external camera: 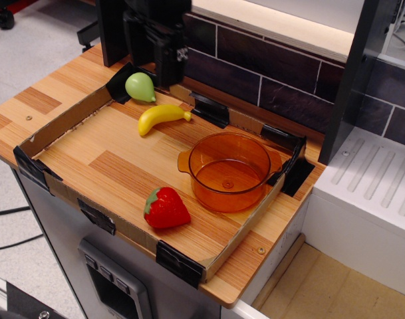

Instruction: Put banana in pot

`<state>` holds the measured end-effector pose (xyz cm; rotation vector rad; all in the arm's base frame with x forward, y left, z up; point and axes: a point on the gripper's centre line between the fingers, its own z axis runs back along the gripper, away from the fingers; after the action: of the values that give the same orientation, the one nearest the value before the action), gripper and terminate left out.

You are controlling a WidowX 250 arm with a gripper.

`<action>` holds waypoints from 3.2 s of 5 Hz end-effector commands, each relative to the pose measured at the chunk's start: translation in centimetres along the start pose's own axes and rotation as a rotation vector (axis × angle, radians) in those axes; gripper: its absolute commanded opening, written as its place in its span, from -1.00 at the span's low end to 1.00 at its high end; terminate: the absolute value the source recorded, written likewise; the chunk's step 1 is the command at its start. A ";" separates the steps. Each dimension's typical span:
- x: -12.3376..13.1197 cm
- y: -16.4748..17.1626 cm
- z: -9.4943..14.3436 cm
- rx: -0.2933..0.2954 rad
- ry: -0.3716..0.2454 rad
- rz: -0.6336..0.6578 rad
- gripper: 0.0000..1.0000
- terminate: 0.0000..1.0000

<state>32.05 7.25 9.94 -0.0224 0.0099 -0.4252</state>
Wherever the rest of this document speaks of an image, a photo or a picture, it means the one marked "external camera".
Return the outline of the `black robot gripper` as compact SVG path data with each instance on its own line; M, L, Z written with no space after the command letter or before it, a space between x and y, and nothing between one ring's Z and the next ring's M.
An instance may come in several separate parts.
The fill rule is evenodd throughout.
M149 0L125 4L124 34L134 65L155 62L159 87L180 83L188 61L183 16L191 11L192 2Z

